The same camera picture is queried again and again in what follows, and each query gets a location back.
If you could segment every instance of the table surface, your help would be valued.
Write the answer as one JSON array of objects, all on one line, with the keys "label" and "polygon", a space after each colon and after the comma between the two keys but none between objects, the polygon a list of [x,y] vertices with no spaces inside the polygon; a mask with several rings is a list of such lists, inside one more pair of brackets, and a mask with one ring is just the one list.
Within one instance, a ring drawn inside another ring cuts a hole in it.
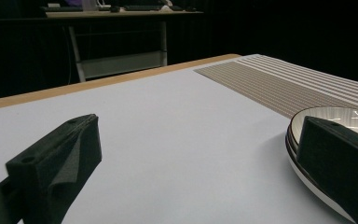
[{"label": "table surface", "polygon": [[136,17],[136,16],[155,16],[155,15],[189,15],[189,14],[201,14],[202,12],[187,12],[187,11],[92,11],[92,12],[47,12],[48,18],[82,18],[82,17]]},{"label": "table surface", "polygon": [[0,27],[41,27],[63,26],[91,23],[105,23],[111,21],[181,21],[181,20],[204,20],[213,15],[203,12],[49,12],[46,18],[19,18],[0,19]]},{"label": "table surface", "polygon": [[290,166],[289,118],[195,72],[242,59],[230,54],[0,99],[0,181],[6,161],[68,119],[93,113],[103,161],[63,223],[349,223]]}]

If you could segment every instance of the black plastic object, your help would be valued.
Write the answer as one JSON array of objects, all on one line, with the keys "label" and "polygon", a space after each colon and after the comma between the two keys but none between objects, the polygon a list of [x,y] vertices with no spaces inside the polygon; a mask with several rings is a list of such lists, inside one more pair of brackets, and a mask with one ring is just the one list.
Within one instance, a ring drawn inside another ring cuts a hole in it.
[{"label": "black plastic object", "polygon": [[98,117],[66,121],[7,163],[0,223],[61,223],[101,160]]},{"label": "black plastic object", "polygon": [[358,133],[333,121],[305,117],[296,159],[358,223]]}]

